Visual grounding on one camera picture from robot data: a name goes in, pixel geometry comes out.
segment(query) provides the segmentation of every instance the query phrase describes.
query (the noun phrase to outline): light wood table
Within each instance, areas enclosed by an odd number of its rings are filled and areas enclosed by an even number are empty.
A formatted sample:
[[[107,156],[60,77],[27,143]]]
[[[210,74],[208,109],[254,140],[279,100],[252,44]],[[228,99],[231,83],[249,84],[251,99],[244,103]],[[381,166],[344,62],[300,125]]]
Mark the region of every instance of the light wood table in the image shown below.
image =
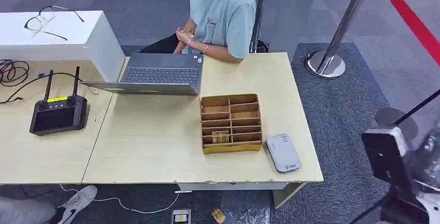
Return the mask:
[[[102,80],[91,62],[29,62],[26,80],[37,78],[41,70],[75,74],[80,69],[83,80]],[[54,75],[50,97],[72,94],[74,78]],[[78,94],[88,100],[87,126],[80,131],[64,132],[43,137],[29,133],[34,105],[44,98],[47,78],[23,88],[16,96],[22,101],[0,105],[0,184],[80,183],[98,136],[111,93],[99,95],[82,85]],[[6,100],[21,85],[0,86],[0,101]]]
[[[204,155],[198,97],[114,94],[82,182],[177,183],[186,189],[255,185],[279,189],[273,192],[279,207],[305,183],[322,181],[287,54],[251,54],[241,64],[205,58],[201,96],[246,93],[258,94],[263,140],[287,133],[301,169],[277,172],[265,146]]]

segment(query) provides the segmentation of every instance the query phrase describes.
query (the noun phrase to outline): shoe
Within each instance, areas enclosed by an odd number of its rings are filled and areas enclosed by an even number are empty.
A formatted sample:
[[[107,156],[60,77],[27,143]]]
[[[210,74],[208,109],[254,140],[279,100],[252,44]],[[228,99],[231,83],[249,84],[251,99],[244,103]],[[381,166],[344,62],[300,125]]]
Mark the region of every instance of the shoe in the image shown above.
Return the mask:
[[[79,211],[87,207],[98,194],[98,189],[94,185],[89,185],[79,190],[72,198],[60,206],[64,208],[63,217],[58,224],[70,224]]]

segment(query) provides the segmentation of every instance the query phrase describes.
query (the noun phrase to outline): stainless steel pole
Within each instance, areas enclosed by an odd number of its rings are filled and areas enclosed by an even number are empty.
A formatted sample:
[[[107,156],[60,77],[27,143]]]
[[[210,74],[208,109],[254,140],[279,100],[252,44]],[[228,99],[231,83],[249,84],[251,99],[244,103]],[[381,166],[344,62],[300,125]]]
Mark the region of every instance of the stainless steel pole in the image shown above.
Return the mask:
[[[252,30],[252,38],[251,38],[251,46],[250,46],[250,53],[256,53],[257,52],[257,46],[258,46],[258,37],[260,33],[260,25],[261,20],[263,16],[263,6],[264,6],[264,0],[258,0],[257,1],[257,9],[255,13],[255,23],[254,28]]]
[[[348,8],[330,42],[326,51],[318,51],[309,55],[306,59],[306,68],[314,75],[325,79],[334,79],[341,76],[345,71],[345,62],[336,54],[339,45],[345,36],[351,19],[361,0],[351,0]]]

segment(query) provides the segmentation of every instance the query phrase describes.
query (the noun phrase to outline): laptop keyboard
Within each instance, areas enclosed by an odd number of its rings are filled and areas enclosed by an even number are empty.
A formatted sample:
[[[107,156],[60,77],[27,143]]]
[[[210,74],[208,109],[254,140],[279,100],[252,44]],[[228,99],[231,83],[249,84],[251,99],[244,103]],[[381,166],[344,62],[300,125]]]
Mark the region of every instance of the laptop keyboard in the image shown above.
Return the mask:
[[[198,68],[129,67],[124,82],[190,84],[196,87],[198,78]]]

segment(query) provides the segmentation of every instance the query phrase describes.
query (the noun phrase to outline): white device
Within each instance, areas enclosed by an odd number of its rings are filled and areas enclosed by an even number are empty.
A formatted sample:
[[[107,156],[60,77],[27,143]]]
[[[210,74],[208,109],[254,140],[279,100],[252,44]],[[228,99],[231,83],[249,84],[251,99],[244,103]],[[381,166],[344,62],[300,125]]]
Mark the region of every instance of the white device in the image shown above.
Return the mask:
[[[176,209],[173,210],[171,224],[191,224],[191,210],[190,209]]]
[[[278,172],[293,171],[301,167],[298,153],[287,134],[268,137],[266,145]]]

